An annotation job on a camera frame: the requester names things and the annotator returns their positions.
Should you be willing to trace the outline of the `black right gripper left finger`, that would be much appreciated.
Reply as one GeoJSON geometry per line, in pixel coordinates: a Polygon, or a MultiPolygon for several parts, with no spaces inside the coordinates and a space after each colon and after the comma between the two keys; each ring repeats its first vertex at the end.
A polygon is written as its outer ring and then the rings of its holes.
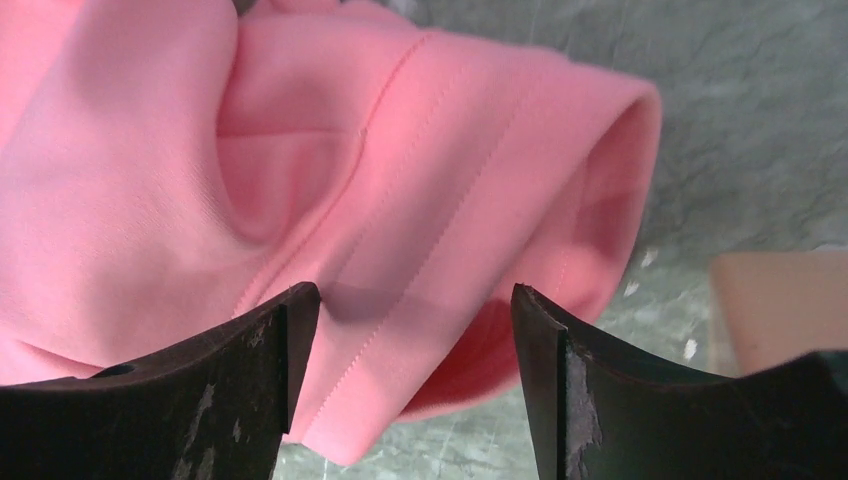
{"type": "Polygon", "coordinates": [[[5,479],[272,477],[321,298],[297,284],[250,312],[86,378],[1,391],[5,479]]]}

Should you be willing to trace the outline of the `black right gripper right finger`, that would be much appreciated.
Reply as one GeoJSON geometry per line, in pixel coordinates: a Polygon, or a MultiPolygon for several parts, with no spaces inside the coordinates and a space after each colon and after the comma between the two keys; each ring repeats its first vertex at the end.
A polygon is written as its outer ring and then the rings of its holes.
{"type": "Polygon", "coordinates": [[[730,378],[642,350],[528,285],[511,296],[538,476],[843,479],[847,355],[730,378]]]}

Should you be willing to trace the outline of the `pink zip-up jacket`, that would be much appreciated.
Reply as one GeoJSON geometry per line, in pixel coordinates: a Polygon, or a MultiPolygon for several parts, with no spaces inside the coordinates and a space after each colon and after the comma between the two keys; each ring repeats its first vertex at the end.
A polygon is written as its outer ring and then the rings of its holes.
{"type": "Polygon", "coordinates": [[[321,292],[289,440],[360,460],[513,388],[509,297],[594,320],[661,102],[371,1],[1,5],[1,381],[88,376],[321,292]]]}

